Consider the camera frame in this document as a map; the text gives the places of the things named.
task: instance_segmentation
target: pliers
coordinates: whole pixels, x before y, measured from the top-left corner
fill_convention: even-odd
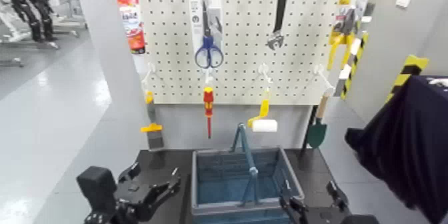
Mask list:
[[[330,38],[331,50],[327,70],[331,70],[333,68],[336,49],[340,44],[347,45],[344,58],[341,63],[341,70],[344,69],[344,65],[348,62],[350,57],[350,48],[352,42],[355,40],[355,31],[357,31],[357,28],[358,26],[355,21],[355,8],[350,8],[345,14],[344,22],[336,24],[333,28],[332,34],[339,33],[339,35],[336,36],[336,38]]]

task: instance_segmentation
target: red screwdriver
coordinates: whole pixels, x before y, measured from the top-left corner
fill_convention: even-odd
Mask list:
[[[207,130],[209,133],[209,139],[211,138],[211,116],[213,115],[213,88],[204,88],[204,108],[205,116],[207,118]]]

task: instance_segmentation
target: black cloth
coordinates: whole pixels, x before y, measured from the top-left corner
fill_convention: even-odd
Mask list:
[[[345,140],[407,207],[440,223],[448,210],[448,88],[427,78],[411,76],[366,128],[348,129]]]

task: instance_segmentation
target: shovel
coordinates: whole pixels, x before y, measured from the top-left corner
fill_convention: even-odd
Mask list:
[[[329,95],[327,93],[322,96],[319,110],[316,114],[316,122],[308,130],[307,142],[312,148],[318,148],[322,144],[325,138],[325,132],[327,132],[327,125],[322,124],[322,117],[327,106],[328,98]]]

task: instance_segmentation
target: pegboard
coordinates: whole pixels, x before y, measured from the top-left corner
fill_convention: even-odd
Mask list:
[[[156,72],[150,89],[156,103],[202,103],[205,74],[196,66],[188,0],[140,0],[147,61]],[[325,90],[313,73],[326,66],[338,0],[287,0],[283,46],[266,46],[277,0],[222,0],[223,64],[213,70],[215,103],[260,104],[268,85],[258,67],[269,67],[271,104],[315,105]]]

